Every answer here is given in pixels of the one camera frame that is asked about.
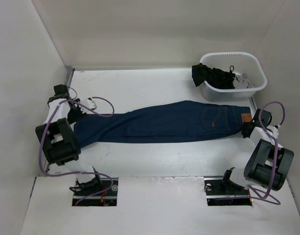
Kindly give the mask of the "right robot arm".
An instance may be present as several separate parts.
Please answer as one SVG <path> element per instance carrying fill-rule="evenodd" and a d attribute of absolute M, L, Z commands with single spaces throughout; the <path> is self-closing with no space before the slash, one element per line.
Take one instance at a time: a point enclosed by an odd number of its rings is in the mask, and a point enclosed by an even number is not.
<path fill-rule="evenodd" d="M 244 168 L 232 167 L 225 172 L 225 178 L 220 181 L 220 188 L 224 193 L 233 193 L 238 186 L 261 186 L 268 188 L 273 170 L 274 154 L 276 169 L 271 190 L 282 188 L 289 172 L 294 152 L 284 148 L 281 144 L 275 145 L 279 136 L 279 127 L 271 125 L 272 114 L 257 109 L 250 122 L 242 124 L 241 134 L 249 138 L 255 145 Z"/>

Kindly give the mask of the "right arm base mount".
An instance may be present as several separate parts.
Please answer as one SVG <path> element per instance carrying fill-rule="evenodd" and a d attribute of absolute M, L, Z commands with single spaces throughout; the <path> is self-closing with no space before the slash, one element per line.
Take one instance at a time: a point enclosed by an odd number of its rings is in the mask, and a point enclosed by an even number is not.
<path fill-rule="evenodd" d="M 252 206 L 250 192 L 230 180 L 233 168 L 223 176 L 204 178 L 204 191 L 208 206 Z"/>

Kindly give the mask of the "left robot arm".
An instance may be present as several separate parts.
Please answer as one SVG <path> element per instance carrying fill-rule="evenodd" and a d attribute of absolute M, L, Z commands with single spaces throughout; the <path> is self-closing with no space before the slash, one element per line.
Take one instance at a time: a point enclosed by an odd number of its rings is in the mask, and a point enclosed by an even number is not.
<path fill-rule="evenodd" d="M 99 173 L 92 166 L 83 166 L 79 162 L 81 154 L 80 143 L 72 125 L 87 117 L 87 111 L 96 108 L 92 99 L 73 99 L 66 85 L 54 86 L 54 96 L 48 99 L 49 113 L 42 125 L 35 128 L 40 142 L 39 167 L 47 177 L 75 175 L 76 190 L 87 189 L 92 195 L 98 195 L 103 190 Z M 68 172 L 50 174 L 44 167 L 42 158 L 49 165 L 64 166 Z"/>

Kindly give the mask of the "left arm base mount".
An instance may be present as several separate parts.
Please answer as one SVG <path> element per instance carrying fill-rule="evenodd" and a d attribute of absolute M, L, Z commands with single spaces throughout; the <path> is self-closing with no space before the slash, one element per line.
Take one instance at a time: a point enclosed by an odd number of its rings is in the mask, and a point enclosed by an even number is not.
<path fill-rule="evenodd" d="M 73 193 L 72 206 L 74 207 L 115 207 L 117 206 L 118 178 L 110 178 L 104 174 L 94 176 L 86 183 L 78 179 L 70 187 Z"/>

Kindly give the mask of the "dark blue denim trousers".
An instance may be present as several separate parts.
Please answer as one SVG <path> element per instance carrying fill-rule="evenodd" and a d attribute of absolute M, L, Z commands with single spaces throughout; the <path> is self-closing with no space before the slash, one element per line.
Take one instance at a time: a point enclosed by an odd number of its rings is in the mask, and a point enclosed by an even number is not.
<path fill-rule="evenodd" d="M 195 101 L 137 109 L 111 117 L 87 115 L 76 122 L 80 147 L 95 142 L 182 143 L 230 137 L 241 130 L 249 107 Z"/>

